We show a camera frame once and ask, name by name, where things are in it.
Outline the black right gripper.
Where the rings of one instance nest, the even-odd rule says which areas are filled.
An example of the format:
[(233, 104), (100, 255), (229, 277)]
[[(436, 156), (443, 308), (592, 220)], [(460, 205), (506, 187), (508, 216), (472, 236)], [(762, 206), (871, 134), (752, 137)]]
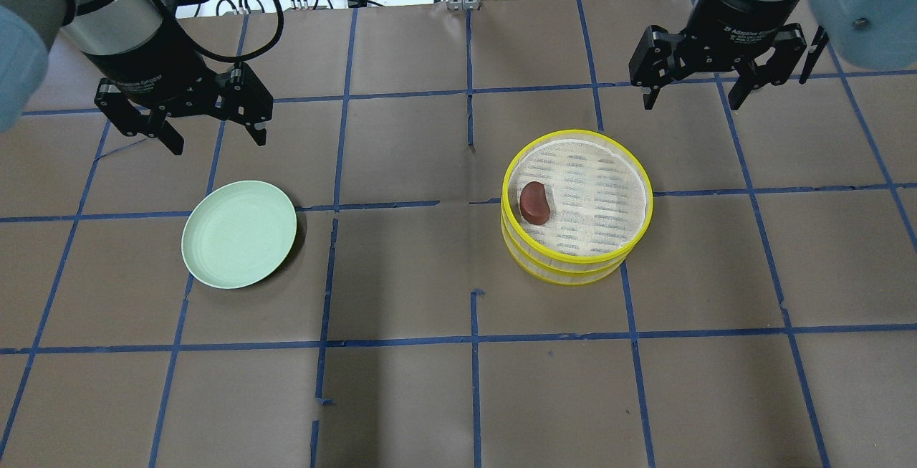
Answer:
[(645, 28), (629, 60), (630, 82), (642, 88), (644, 109), (651, 111), (662, 88), (676, 80), (733, 72), (729, 109), (737, 111), (753, 90), (786, 82), (806, 47), (799, 24), (698, 4), (678, 33), (661, 25)]

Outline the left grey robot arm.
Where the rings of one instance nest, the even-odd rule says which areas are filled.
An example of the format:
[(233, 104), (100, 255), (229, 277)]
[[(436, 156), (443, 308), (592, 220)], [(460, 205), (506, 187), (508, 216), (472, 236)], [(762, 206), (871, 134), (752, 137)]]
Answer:
[(242, 125), (262, 147), (273, 96), (249, 60), (284, 31), (284, 11), (268, 43), (246, 54), (219, 54), (190, 37), (180, 6), (207, 0), (2, 0), (2, 130), (13, 128), (49, 69), (63, 34), (101, 72), (94, 103), (125, 137), (153, 138), (179, 156), (173, 118), (208, 115)]

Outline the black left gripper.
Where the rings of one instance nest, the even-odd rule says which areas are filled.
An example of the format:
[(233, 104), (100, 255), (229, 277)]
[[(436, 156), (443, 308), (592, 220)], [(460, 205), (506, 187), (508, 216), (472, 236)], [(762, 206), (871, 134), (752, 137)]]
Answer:
[(211, 69), (194, 49), (136, 49), (98, 54), (102, 73), (95, 104), (121, 132), (142, 132), (171, 154), (183, 154), (183, 136), (169, 118), (209, 115), (242, 125), (258, 147), (267, 144), (273, 96), (245, 61), (223, 72)]

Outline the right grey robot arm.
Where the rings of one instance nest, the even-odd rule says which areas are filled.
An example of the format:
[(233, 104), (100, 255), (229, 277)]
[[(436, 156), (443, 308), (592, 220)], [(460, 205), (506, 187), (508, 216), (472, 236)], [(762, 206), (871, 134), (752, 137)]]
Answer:
[(805, 83), (829, 44), (857, 67), (898, 70), (915, 63), (915, 40), (915, 0), (697, 0), (680, 32), (645, 28), (628, 70), (646, 110), (672, 82), (735, 72), (727, 101), (737, 110), (796, 66)]

